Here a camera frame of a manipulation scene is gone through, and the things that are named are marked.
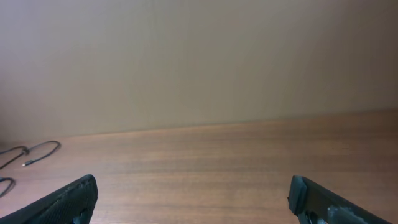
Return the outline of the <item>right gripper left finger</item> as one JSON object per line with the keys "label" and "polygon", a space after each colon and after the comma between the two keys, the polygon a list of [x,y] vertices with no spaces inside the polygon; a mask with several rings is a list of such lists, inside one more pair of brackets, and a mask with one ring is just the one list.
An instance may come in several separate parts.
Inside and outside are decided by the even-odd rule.
{"label": "right gripper left finger", "polygon": [[1,218],[1,224],[89,224],[98,199],[96,179],[88,174]]}

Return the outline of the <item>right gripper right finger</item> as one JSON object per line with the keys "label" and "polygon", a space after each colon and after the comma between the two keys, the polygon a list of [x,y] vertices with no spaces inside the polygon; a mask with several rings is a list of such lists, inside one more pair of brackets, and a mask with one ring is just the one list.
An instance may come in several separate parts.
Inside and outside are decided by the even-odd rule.
{"label": "right gripper right finger", "polygon": [[300,224],[390,224],[304,176],[292,177],[287,199]]}

